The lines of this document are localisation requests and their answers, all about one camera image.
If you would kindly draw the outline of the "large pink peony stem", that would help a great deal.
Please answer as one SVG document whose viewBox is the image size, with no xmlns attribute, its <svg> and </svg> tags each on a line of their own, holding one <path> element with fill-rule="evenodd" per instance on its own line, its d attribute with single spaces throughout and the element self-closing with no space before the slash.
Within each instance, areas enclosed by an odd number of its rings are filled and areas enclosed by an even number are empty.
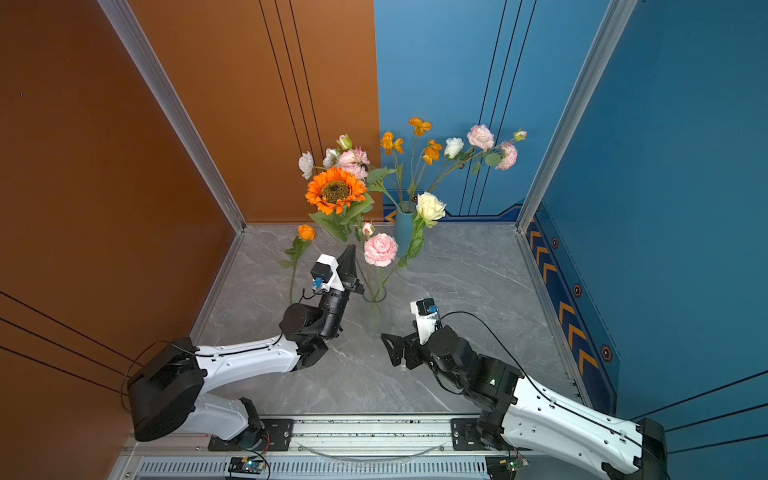
<svg viewBox="0 0 768 480">
<path fill-rule="evenodd" d="M 368 154 L 361 147 L 356 147 L 347 134 L 340 135 L 337 148 L 328 153 L 328 165 L 337 167 L 364 183 L 372 192 L 388 195 L 385 181 L 395 173 L 394 169 L 375 167 Z"/>
</svg>

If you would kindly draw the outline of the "teal cylindrical vase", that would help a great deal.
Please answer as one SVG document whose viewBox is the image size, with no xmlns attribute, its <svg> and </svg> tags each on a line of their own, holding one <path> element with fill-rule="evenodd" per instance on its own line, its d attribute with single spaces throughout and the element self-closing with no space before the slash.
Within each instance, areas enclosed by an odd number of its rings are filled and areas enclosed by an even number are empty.
<svg viewBox="0 0 768 480">
<path fill-rule="evenodd" d="M 394 238 L 398 245 L 397 257 L 402 258 L 408 251 L 412 234 L 416 204 L 403 201 L 396 207 L 394 216 Z"/>
</svg>

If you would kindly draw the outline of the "white rose flower stem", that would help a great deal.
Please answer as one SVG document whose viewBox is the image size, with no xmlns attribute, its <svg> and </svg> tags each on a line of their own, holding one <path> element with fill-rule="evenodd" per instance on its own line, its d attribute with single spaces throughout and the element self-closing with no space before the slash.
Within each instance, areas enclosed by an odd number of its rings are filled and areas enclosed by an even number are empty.
<svg viewBox="0 0 768 480">
<path fill-rule="evenodd" d="M 448 138 L 444 149 L 444 158 L 445 164 L 430 184 L 427 192 L 433 192 L 452 172 L 463 168 L 465 162 L 464 141 L 459 137 Z"/>
</svg>

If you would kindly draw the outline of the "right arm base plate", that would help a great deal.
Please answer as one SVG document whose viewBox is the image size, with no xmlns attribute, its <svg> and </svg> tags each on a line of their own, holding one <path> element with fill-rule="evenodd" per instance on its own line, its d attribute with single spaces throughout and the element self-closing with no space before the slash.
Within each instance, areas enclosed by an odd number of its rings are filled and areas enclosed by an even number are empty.
<svg viewBox="0 0 768 480">
<path fill-rule="evenodd" d="M 454 451 L 519 451 L 525 454 L 531 448 L 510 443 L 503 438 L 503 426 L 478 425 L 478 417 L 458 417 L 449 420 L 450 439 Z"/>
</svg>

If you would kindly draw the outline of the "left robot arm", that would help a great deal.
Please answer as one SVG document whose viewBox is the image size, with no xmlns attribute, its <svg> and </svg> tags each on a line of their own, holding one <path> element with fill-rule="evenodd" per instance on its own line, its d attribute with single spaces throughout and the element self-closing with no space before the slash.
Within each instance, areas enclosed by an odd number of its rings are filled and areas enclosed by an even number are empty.
<svg viewBox="0 0 768 480">
<path fill-rule="evenodd" d="M 169 342 L 126 383 L 134 438 L 150 442 L 172 433 L 207 434 L 234 450 L 263 449 L 267 428 L 252 400 L 228 400 L 217 388 L 266 374 L 314 366 L 339 336 L 347 303 L 364 286 L 356 247 L 339 257 L 323 254 L 311 269 L 316 305 L 293 303 L 280 334 L 264 340 L 195 346 L 185 337 Z"/>
</svg>

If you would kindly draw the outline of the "clear glass cylinder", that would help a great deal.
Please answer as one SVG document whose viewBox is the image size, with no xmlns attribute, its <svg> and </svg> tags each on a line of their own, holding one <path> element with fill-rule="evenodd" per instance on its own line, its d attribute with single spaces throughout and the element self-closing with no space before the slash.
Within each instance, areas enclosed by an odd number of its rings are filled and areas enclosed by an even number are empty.
<svg viewBox="0 0 768 480">
<path fill-rule="evenodd" d="M 389 328 L 390 316 L 386 298 L 387 290 L 385 288 L 366 290 L 363 293 L 363 300 L 366 305 L 363 326 L 366 333 L 371 337 L 379 337 Z"/>
</svg>

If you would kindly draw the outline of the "cream flower stem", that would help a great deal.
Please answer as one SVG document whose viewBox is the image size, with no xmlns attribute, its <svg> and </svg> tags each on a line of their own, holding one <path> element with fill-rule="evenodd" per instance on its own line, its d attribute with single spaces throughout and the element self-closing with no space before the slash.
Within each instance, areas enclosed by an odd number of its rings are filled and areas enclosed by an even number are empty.
<svg viewBox="0 0 768 480">
<path fill-rule="evenodd" d="M 416 196 L 416 202 L 401 202 L 395 207 L 395 232 L 403 230 L 407 226 L 407 220 L 411 221 L 411 234 L 408 241 L 395 239 L 398 245 L 396 257 L 397 263 L 380 281 L 376 291 L 376 299 L 384 296 L 385 285 L 398 269 L 405 269 L 409 263 L 420 253 L 425 243 L 425 230 L 433 228 L 446 216 L 446 203 L 442 202 L 430 192 L 423 192 Z"/>
</svg>

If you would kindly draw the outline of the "pink rose flower stem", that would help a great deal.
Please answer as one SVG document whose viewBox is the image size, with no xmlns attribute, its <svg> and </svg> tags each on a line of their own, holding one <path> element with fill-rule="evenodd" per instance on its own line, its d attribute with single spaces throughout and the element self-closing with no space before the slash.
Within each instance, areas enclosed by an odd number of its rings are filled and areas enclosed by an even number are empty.
<svg viewBox="0 0 768 480">
<path fill-rule="evenodd" d="M 518 129 L 510 138 L 498 142 L 496 136 L 485 124 L 472 126 L 466 137 L 461 138 L 464 141 L 465 162 L 463 168 L 459 170 L 469 169 L 472 174 L 478 174 L 483 167 L 500 171 L 509 170 L 517 163 L 519 156 L 517 144 L 526 141 L 528 135 L 526 130 Z M 444 160 L 445 145 L 446 141 L 442 154 Z"/>
</svg>

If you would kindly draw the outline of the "orange gerbera flower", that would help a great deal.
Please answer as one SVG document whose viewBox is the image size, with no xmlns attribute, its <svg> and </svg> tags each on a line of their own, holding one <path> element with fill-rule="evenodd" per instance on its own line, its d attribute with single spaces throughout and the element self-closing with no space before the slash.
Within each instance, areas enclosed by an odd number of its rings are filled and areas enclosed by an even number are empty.
<svg viewBox="0 0 768 480">
<path fill-rule="evenodd" d="M 316 210 L 310 218 L 328 234 L 343 244 L 363 243 L 364 217 L 374 206 L 363 180 L 332 167 L 309 181 L 305 199 Z"/>
</svg>

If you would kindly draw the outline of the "left green circuit board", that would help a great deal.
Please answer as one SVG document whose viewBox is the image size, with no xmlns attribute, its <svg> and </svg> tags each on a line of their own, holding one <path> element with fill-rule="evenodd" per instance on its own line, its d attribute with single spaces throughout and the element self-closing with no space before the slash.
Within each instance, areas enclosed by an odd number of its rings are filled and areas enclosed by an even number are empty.
<svg viewBox="0 0 768 480">
<path fill-rule="evenodd" d="M 232 479 L 267 479 L 269 467 L 258 456 L 236 456 L 230 458 L 227 475 Z"/>
</svg>

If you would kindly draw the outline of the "aluminium corner post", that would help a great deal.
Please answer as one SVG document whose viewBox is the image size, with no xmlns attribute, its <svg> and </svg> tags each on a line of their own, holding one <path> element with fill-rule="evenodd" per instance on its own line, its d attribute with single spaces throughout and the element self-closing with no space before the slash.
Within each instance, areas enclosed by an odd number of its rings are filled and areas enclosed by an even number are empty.
<svg viewBox="0 0 768 480">
<path fill-rule="evenodd" d="M 533 221 L 637 3 L 637 0 L 609 2 L 521 208 L 516 222 L 520 235 Z"/>
<path fill-rule="evenodd" d="M 129 3 L 99 0 L 113 30 L 137 67 L 205 184 L 236 234 L 246 220 Z"/>
</svg>

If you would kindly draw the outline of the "orange poppy flower stem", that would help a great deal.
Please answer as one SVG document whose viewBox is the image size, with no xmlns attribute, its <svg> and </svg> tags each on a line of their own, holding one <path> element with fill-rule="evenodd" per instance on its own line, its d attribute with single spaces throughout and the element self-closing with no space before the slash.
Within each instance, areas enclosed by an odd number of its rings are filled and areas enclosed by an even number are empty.
<svg viewBox="0 0 768 480">
<path fill-rule="evenodd" d="M 428 139 L 433 129 L 430 121 L 412 117 L 408 125 L 413 133 L 410 143 L 391 131 L 385 131 L 380 138 L 380 147 L 395 170 L 393 182 L 397 204 L 412 200 L 427 168 L 441 159 L 443 150 L 439 141 Z"/>
</svg>

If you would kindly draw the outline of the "right circuit board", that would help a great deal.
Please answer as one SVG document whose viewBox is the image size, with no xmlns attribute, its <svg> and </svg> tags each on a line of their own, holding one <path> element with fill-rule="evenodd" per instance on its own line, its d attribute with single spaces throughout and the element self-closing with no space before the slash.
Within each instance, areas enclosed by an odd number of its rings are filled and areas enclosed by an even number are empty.
<svg viewBox="0 0 768 480">
<path fill-rule="evenodd" d="M 486 456 L 485 465 L 490 480 L 515 480 L 530 463 L 523 457 Z"/>
</svg>

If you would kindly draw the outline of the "left aluminium corner post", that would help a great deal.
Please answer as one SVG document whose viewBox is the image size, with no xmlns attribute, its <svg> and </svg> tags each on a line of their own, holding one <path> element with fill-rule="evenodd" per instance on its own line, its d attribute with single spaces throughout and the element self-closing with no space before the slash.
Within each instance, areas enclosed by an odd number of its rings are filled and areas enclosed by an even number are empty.
<svg viewBox="0 0 768 480">
<path fill-rule="evenodd" d="M 246 220 L 129 3 L 99 0 L 113 30 L 137 67 L 205 184 L 236 234 Z"/>
</svg>

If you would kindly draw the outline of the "pink rose bud stem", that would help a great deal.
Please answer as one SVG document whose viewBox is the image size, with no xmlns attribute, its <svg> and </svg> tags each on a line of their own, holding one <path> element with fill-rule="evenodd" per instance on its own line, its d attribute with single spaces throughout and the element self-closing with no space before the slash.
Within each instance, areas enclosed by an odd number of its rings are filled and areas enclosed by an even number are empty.
<svg viewBox="0 0 768 480">
<path fill-rule="evenodd" d="M 391 273 L 391 267 L 398 253 L 398 244 L 394 237 L 386 233 L 376 233 L 370 222 L 362 225 L 364 236 L 363 255 L 366 264 L 372 268 L 374 284 L 370 287 L 371 300 L 380 301 L 385 295 L 385 281 Z"/>
</svg>

